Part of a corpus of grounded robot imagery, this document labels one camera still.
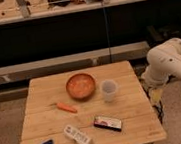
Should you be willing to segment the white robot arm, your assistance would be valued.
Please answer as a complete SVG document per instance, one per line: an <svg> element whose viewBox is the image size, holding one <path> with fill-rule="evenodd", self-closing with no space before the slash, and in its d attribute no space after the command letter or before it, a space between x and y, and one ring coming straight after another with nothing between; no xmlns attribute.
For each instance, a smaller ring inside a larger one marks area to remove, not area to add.
<svg viewBox="0 0 181 144"><path fill-rule="evenodd" d="M146 55L148 66L141 75L152 106L158 105L162 87L171 75L181 79L181 39L172 38L150 49Z"/></svg>

